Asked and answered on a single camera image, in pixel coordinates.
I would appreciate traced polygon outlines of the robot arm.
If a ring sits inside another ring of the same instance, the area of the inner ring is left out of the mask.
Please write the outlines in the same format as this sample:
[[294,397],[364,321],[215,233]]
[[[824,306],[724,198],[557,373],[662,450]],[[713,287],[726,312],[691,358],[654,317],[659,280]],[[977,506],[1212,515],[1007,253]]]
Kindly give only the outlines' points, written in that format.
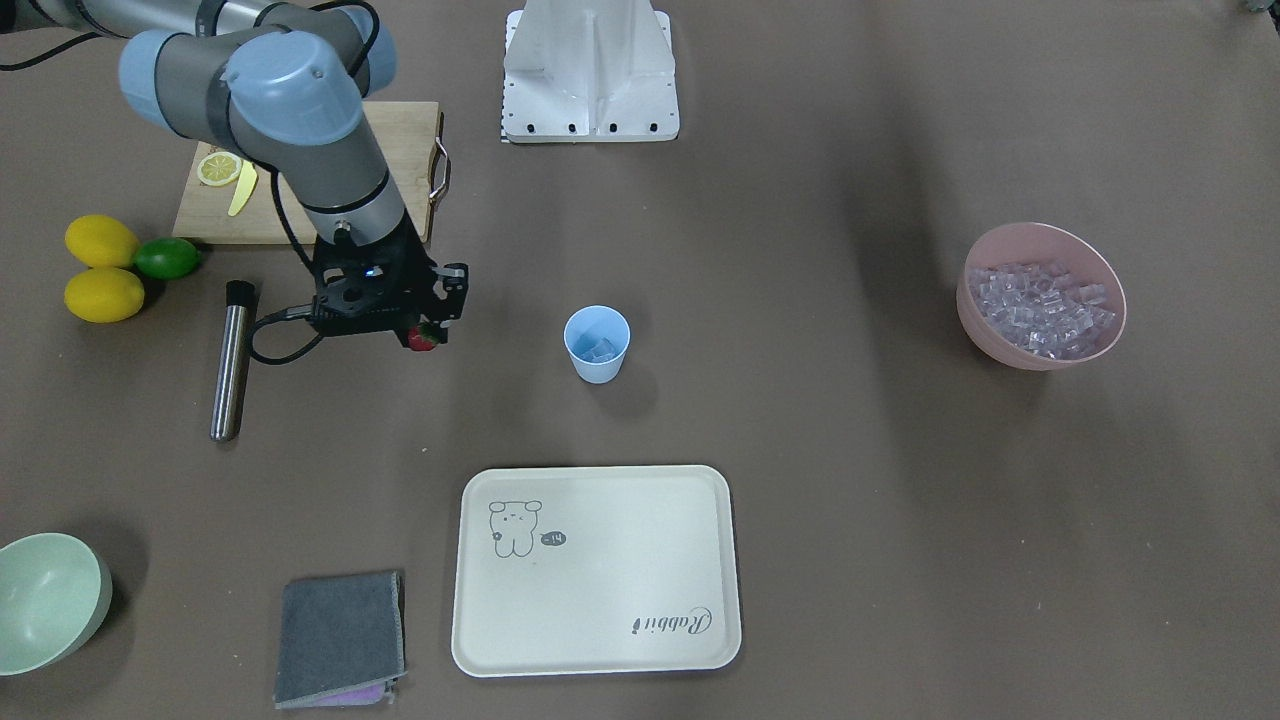
[[321,338],[389,331],[426,351],[447,342],[468,272],[428,256],[364,100],[396,74],[396,45],[365,1],[5,1],[3,32],[65,28],[123,38],[120,90],[174,135],[224,149],[288,183],[315,231]]

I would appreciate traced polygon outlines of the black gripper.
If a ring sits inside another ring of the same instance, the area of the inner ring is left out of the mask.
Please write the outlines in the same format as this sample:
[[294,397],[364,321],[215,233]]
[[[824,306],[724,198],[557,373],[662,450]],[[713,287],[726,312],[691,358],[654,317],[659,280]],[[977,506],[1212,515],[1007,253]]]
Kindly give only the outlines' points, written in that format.
[[[330,241],[317,237],[312,255],[315,295],[324,282],[348,272],[390,265],[413,256],[428,254],[417,233],[410,228],[407,217],[389,236],[367,245],[356,245],[352,233],[344,229],[338,229]],[[445,329],[433,322],[421,322],[404,331],[404,347],[436,347],[444,342]]]

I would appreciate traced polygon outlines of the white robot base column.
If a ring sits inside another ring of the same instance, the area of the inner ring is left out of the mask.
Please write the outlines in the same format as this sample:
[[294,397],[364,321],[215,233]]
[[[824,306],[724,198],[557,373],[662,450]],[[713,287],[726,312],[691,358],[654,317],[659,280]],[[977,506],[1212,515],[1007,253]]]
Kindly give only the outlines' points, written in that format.
[[672,23],[649,1],[527,1],[504,22],[507,143],[678,137]]

